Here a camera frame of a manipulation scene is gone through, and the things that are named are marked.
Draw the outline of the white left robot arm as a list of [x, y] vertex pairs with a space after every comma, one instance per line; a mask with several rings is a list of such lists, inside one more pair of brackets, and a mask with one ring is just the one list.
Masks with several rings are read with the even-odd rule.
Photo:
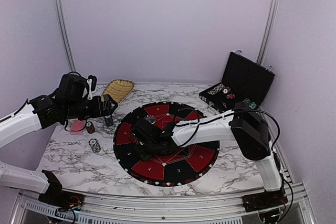
[[[26, 100], [15, 112], [1, 119], [1, 147], [32, 132], [44, 130], [55, 123], [67, 125], [69, 120], [112, 115], [118, 103], [106, 94], [92, 95], [97, 78], [87, 78], [72, 71], [61, 77], [59, 87], [49, 95]], [[51, 175], [1, 162], [1, 186], [25, 189], [44, 194], [54, 205], [66, 202], [66, 193], [51, 185]]]

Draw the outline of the clear round dealer button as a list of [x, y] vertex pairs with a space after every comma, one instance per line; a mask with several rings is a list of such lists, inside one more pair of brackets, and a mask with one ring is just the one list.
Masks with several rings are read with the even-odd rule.
[[145, 119], [147, 122], [151, 123], [151, 124], [155, 124], [155, 123], [156, 123], [156, 118], [155, 118], [155, 116], [153, 116], [153, 115], [146, 115], [146, 116], [144, 117], [144, 119]]

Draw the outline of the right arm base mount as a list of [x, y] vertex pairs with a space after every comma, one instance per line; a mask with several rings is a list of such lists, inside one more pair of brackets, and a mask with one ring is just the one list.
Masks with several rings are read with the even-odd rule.
[[262, 193], [242, 196], [243, 207], [246, 212], [278, 207], [288, 202], [284, 185], [277, 191], [263, 191]]

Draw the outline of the blue green chip stack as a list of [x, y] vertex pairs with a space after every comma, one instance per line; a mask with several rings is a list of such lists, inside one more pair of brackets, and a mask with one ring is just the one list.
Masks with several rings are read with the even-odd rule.
[[104, 121], [105, 121], [105, 125], [106, 127], [111, 127], [113, 126], [113, 118], [112, 118], [112, 115], [106, 115], [104, 117]]

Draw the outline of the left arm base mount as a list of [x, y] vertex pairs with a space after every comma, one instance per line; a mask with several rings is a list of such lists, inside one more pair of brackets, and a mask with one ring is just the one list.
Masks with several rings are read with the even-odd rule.
[[78, 193], [64, 191], [61, 182], [51, 172], [42, 170], [42, 173], [47, 177], [49, 186], [44, 194], [40, 194], [38, 200], [40, 202], [58, 206], [61, 210], [71, 208], [72, 210], [80, 210], [84, 196]]

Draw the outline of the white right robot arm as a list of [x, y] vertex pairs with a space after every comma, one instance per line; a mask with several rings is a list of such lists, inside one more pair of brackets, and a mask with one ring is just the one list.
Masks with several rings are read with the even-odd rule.
[[131, 134], [140, 142], [140, 154], [144, 159], [152, 155], [168, 155], [194, 144], [236, 141], [243, 156], [255, 163], [262, 178], [265, 192], [260, 195], [260, 203], [271, 207], [280, 199], [282, 178], [268, 123], [262, 114], [268, 115], [240, 102], [230, 111], [208, 118], [173, 121], [164, 129], [140, 118], [132, 125]]

